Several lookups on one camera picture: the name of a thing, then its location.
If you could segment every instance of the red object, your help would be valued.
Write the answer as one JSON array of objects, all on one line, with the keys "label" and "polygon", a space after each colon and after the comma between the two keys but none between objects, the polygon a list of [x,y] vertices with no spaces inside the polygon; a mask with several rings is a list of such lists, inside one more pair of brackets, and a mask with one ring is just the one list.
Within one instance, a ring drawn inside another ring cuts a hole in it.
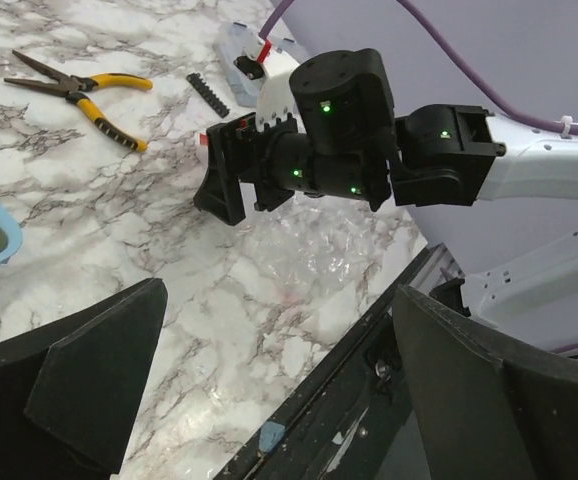
[{"label": "red object", "polygon": [[258,55],[258,59],[256,62],[262,63],[265,59],[269,56],[269,52],[271,51],[271,42],[269,40],[265,40],[265,46],[262,47],[260,50],[260,55]]}]

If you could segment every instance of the white arm segment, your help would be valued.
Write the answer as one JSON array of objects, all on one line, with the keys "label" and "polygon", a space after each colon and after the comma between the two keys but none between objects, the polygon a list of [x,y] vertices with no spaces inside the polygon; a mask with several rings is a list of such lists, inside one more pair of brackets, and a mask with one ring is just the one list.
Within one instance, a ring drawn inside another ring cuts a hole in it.
[{"label": "white arm segment", "polygon": [[244,52],[249,59],[258,62],[265,73],[256,106],[256,130],[264,131],[265,124],[273,126],[284,122],[293,114],[295,100],[289,87],[289,77],[300,65],[284,50],[251,32]]},{"label": "white arm segment", "polygon": [[467,275],[460,293],[471,315],[490,326],[577,294],[578,230],[493,270]]},{"label": "white arm segment", "polygon": [[496,158],[479,200],[509,197],[578,199],[578,136],[562,138],[496,114],[487,119],[494,142],[507,152]]}]

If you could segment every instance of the marble tabletop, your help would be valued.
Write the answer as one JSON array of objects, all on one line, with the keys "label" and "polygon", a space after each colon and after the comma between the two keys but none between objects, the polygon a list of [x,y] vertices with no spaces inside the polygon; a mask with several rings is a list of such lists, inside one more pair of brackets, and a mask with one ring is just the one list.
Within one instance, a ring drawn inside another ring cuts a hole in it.
[{"label": "marble tabletop", "polygon": [[[240,228],[193,207],[199,132],[220,119],[185,76],[202,73],[232,117],[245,113],[212,43],[220,22],[260,26],[270,11],[266,0],[0,0],[0,202],[24,233],[0,271],[0,341],[147,277],[169,291],[121,479],[212,478],[425,243],[395,207],[299,198]],[[149,149],[130,153],[66,102],[5,85],[33,75],[12,49],[73,74],[151,78],[148,93],[93,96]]]}]

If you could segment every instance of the needle-nose pliers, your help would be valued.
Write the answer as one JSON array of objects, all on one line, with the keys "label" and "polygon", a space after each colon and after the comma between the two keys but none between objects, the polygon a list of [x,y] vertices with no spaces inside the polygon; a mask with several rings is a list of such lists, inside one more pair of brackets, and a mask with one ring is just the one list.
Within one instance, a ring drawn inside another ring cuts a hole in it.
[{"label": "needle-nose pliers", "polygon": [[80,110],[82,110],[85,116],[107,137],[130,148],[131,150],[144,152],[147,149],[147,142],[134,138],[131,135],[127,135],[125,132],[113,125],[83,92],[91,92],[107,87],[132,87],[140,90],[151,90],[153,87],[151,80],[136,77],[134,75],[128,75],[126,73],[103,73],[91,77],[77,77],[75,75],[62,73],[55,68],[40,63],[39,61],[16,50],[13,50],[12,53],[37,72],[58,83],[45,83],[37,80],[19,78],[5,78],[4,80],[6,83],[12,83],[37,92],[63,97],[67,102],[76,105]]}]

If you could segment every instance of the yellow and black handle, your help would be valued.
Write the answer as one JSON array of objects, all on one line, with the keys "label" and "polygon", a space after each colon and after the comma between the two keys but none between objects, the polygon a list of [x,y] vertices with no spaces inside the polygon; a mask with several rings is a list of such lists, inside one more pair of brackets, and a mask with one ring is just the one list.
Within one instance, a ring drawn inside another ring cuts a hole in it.
[{"label": "yellow and black handle", "polygon": [[82,85],[81,92],[91,92],[107,87],[129,87],[138,90],[151,90],[153,83],[148,78],[127,75],[126,73],[102,73],[91,77],[74,77]]},{"label": "yellow and black handle", "polygon": [[111,138],[114,142],[117,142],[120,145],[130,148],[131,150],[135,150],[136,152],[144,152],[145,150],[147,150],[147,142],[132,137],[131,135],[127,135],[125,132],[123,132],[114,124],[112,124],[109,120],[107,120],[107,118],[98,109],[98,107],[96,107],[96,105],[89,99],[89,97],[87,97],[84,93],[71,92],[67,95],[66,99],[69,103],[76,105],[82,111],[82,113],[84,113],[85,116],[96,127],[98,127],[98,129],[102,133],[104,133],[107,137]]}]

